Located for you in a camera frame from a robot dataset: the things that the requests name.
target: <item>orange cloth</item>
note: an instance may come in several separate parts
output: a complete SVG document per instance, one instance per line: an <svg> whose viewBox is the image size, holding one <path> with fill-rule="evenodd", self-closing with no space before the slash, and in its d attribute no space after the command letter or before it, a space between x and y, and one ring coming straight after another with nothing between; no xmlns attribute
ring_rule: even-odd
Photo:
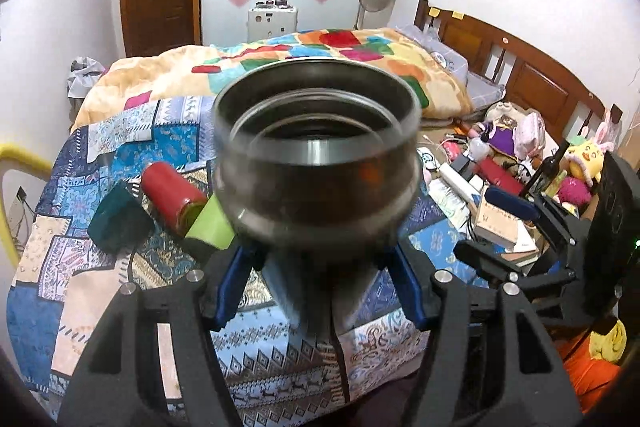
<svg viewBox="0 0 640 427"><path fill-rule="evenodd" d="M573 347L580 342L582 334L558 348L560 357L564 360ZM574 354L564 362L564 369L569 374L571 384L580 401L582 412L586 413L593 407L609 383L616 378L620 368L606 360L592 360L589 354L589 335L575 350Z"/></svg>

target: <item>metal screw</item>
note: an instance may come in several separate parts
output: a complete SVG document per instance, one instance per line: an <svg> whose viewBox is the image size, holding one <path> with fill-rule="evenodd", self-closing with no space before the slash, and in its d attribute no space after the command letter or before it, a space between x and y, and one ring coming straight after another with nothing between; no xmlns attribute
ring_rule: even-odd
<svg viewBox="0 0 640 427"><path fill-rule="evenodd" d="M201 281L204 277L204 272L202 270L191 270L187 274L187 280L189 282L198 282Z"/></svg>
<svg viewBox="0 0 640 427"><path fill-rule="evenodd" d="M450 271L447 270L438 270L434 277L436 281L446 284L447 282L451 282L453 280L453 276Z"/></svg>
<svg viewBox="0 0 640 427"><path fill-rule="evenodd" d="M126 282L120 286L120 293L123 295L131 295L138 287L134 282Z"/></svg>
<svg viewBox="0 0 640 427"><path fill-rule="evenodd" d="M502 289L507 295L517 295L518 293L520 293L520 288L518 288L518 285L512 282L504 283Z"/></svg>

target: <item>dark bottle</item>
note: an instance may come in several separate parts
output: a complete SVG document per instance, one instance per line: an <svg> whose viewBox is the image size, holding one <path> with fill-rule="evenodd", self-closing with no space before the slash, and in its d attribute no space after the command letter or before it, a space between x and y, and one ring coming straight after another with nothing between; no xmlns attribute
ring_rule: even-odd
<svg viewBox="0 0 640 427"><path fill-rule="evenodd" d="M569 149L570 145L571 144L567 142L567 140L562 140L556 154L543 160L538 170L529 180L529 183L527 183L527 186L520 192L521 198L525 197L527 194L535 194L546 190L546 188L560 173L560 160L564 156L564 153L566 153L566 150Z"/></svg>

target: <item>colorful quilt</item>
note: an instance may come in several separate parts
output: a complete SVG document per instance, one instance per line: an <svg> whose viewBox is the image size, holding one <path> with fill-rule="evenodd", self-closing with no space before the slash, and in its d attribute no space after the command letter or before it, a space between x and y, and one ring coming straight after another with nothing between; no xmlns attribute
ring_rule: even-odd
<svg viewBox="0 0 640 427"><path fill-rule="evenodd" d="M200 96L143 103L76 129L55 161L7 299L20 371L53 417L118 288L130 281L143 289L169 285L196 266L159 225L144 244L117 258L96 248L87 227L101 199L121 180L148 208L140 190L148 162L171 163L211 194L216 161L212 106L212 97ZM401 235L427 252L437 268L470 280L472 271L452 254L460 234L421 188ZM344 323L344 318L335 322ZM252 273L235 318L211 333L244 425L284 427L327 414L404 376L411 362L417 367L428 340L428 333L415 330L404 317L386 271L366 290L353 322L337 334L337 341L327 344L297 331L261 275ZM180 413L180 386L164 325L159 347L165 395L170 410Z"/></svg>
<svg viewBox="0 0 640 427"><path fill-rule="evenodd" d="M349 58L395 73L418 94L425 118L472 112L465 87L399 32L389 28L314 30L229 48L184 46L158 57L118 60L87 95L73 128L150 100L217 94L248 71L295 57Z"/></svg>

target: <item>bottle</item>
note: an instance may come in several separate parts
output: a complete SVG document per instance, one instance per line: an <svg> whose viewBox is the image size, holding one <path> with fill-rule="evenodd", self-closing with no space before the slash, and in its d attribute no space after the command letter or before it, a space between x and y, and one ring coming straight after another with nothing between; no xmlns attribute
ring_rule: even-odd
<svg viewBox="0 0 640 427"><path fill-rule="evenodd" d="M558 190L560 190L560 184L562 183L562 180L564 180L565 178L566 178L566 171L563 170L562 172L560 172L560 174L558 174L558 176L554 178L551 184L546 188L545 194L550 198L553 198L556 194L558 194Z"/></svg>
<svg viewBox="0 0 640 427"><path fill-rule="evenodd" d="M490 145L486 142L486 140L482 139L482 137L472 138L469 142L468 149L469 154L471 155L471 159L476 163L480 163L487 156L489 156L489 153L491 152Z"/></svg>
<svg viewBox="0 0 640 427"><path fill-rule="evenodd" d="M570 143L567 140L562 140L562 144L553 156L548 156L542 161L542 164L538 168L535 174L527 183L527 186L520 192L520 197L524 197L529 194L535 194L537 192L543 192L556 179L560 172L560 160L569 149Z"/></svg>

